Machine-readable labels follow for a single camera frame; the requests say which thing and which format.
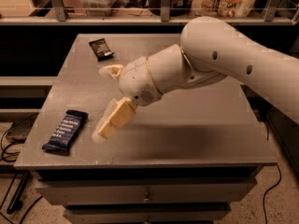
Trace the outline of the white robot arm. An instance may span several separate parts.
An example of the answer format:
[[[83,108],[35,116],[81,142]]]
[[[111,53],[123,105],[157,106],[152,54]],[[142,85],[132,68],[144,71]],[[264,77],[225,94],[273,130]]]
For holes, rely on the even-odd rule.
[[[92,134],[106,141],[147,106],[175,90],[204,87],[233,77],[289,119],[299,121],[299,59],[252,41],[225,21],[198,17],[183,28],[179,43],[126,65],[99,70],[118,82],[123,98],[109,102]]]

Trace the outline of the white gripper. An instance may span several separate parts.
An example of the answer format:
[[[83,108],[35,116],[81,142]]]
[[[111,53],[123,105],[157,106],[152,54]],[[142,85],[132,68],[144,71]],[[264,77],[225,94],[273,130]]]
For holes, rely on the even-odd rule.
[[[92,140],[103,143],[134,117],[137,105],[150,105],[159,101],[163,95],[152,80],[146,57],[138,58],[125,66],[107,65],[100,68],[98,73],[102,77],[119,80],[119,88],[125,96],[120,100],[112,99],[108,103],[93,131]]]

